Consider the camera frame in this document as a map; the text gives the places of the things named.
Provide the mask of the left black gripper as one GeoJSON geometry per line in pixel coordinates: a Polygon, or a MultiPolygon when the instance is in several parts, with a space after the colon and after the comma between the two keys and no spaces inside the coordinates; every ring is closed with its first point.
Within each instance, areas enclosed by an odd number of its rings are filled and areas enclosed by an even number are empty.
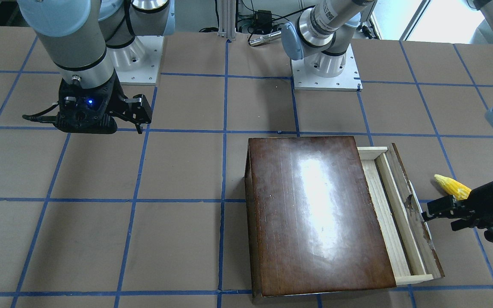
{"type": "Polygon", "coordinates": [[[493,227],[493,181],[474,189],[466,201],[466,207],[454,195],[446,195],[427,203],[427,210],[422,212],[422,218],[424,222],[437,218],[457,218],[458,220],[450,223],[453,231],[493,227]],[[474,212],[471,218],[468,218],[469,210],[466,207],[474,212]]]}

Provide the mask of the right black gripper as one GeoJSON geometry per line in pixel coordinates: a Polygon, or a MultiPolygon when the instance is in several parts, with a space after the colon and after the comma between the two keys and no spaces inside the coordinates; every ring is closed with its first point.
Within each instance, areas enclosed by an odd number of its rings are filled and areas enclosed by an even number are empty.
{"type": "Polygon", "coordinates": [[[153,109],[147,97],[139,94],[127,99],[115,71],[108,81],[92,89],[61,80],[58,105],[60,129],[117,129],[117,117],[133,123],[142,134],[141,125],[152,123],[153,109]]]}

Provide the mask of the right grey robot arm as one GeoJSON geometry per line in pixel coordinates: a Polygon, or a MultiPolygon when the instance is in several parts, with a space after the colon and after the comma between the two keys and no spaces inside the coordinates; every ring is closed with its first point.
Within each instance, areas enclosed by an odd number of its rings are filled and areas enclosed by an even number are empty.
{"type": "Polygon", "coordinates": [[[175,31],[173,0],[20,0],[22,17],[59,69],[57,101],[23,119],[65,133],[113,134],[116,119],[150,124],[145,95],[125,95],[118,72],[146,62],[141,36],[175,31]]]}

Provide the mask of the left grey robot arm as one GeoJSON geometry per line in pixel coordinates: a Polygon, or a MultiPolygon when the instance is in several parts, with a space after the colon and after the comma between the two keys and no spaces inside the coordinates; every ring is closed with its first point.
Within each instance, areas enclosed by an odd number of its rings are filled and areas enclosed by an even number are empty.
{"type": "Polygon", "coordinates": [[[362,90],[298,94],[300,131],[395,143],[420,201],[442,197],[434,174],[476,188],[493,181],[493,44],[464,44],[484,22],[460,0],[435,0],[413,35],[355,39],[362,90]]]}

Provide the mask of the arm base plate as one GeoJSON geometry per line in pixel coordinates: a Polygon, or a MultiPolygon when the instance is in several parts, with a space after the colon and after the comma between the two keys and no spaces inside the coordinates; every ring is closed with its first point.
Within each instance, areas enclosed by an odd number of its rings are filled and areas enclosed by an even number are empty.
{"type": "Polygon", "coordinates": [[[290,60],[295,89],[354,91],[363,89],[351,45],[339,56],[323,53],[301,60],[290,60]]]}
{"type": "Polygon", "coordinates": [[[108,47],[121,84],[156,86],[164,42],[164,36],[137,36],[126,47],[108,47]]]}

